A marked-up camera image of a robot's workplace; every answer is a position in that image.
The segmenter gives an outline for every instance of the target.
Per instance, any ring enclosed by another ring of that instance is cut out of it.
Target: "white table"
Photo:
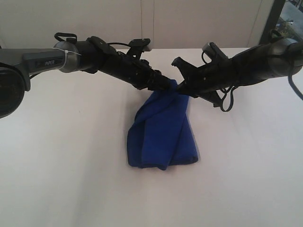
[[[178,56],[202,64],[199,49],[143,55],[181,82]],[[303,90],[303,71],[294,80]],[[127,131],[150,93],[101,72],[34,78],[0,120],[0,226],[303,225],[303,103],[287,78],[237,89],[229,113],[191,98],[201,158],[165,172],[126,161]]]

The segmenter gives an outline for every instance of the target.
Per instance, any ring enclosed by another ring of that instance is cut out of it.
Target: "blue cloth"
[[[171,89],[154,91],[136,114],[127,136],[130,166],[158,167],[186,165],[198,161],[193,135],[186,116],[188,96]]]

